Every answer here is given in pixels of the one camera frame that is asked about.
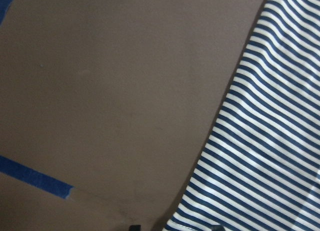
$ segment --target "striped fabric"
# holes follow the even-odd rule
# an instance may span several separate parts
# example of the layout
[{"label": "striped fabric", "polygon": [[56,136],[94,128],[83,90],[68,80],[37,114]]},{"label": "striped fabric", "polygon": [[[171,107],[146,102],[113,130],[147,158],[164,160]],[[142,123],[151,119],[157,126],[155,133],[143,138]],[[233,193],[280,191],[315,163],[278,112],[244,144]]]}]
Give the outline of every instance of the striped fabric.
[{"label": "striped fabric", "polygon": [[163,230],[223,228],[320,231],[320,0],[266,1]]}]

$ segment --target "cardboard surface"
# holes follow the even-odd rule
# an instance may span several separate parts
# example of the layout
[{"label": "cardboard surface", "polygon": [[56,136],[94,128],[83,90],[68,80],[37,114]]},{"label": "cardboard surface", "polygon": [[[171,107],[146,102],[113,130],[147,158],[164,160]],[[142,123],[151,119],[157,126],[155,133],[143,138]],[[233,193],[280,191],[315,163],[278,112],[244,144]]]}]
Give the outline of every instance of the cardboard surface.
[{"label": "cardboard surface", "polygon": [[160,231],[263,0],[14,0],[0,27],[1,230]]}]

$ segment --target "navy and white striped cloth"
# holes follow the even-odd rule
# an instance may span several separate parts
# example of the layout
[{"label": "navy and white striped cloth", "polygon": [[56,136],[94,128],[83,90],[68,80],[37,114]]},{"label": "navy and white striped cloth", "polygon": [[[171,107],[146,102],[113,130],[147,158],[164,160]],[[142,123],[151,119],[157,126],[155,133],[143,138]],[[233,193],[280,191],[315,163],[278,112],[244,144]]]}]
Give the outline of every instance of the navy and white striped cloth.
[{"label": "navy and white striped cloth", "polygon": [[320,0],[266,1],[163,230],[223,227],[320,231]]}]

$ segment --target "painter's tape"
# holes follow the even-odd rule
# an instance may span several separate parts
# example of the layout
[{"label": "painter's tape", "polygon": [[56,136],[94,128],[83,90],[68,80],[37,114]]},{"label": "painter's tape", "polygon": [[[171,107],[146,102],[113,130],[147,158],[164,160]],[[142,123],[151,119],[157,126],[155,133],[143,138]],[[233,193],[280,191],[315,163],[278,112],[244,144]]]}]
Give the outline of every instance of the painter's tape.
[{"label": "painter's tape", "polygon": [[10,7],[10,4],[13,0],[0,0],[0,25],[4,20],[7,10]]},{"label": "painter's tape", "polygon": [[73,186],[0,156],[0,172],[66,199]]}]

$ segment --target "blue tape strip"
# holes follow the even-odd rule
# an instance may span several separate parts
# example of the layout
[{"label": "blue tape strip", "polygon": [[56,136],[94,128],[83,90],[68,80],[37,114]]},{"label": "blue tape strip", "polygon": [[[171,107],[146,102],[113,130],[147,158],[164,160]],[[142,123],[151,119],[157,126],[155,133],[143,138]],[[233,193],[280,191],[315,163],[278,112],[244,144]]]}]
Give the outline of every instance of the blue tape strip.
[{"label": "blue tape strip", "polygon": [[13,0],[0,0],[0,25],[4,20],[7,10]]},{"label": "blue tape strip", "polygon": [[73,186],[0,156],[0,172],[66,199]]}]

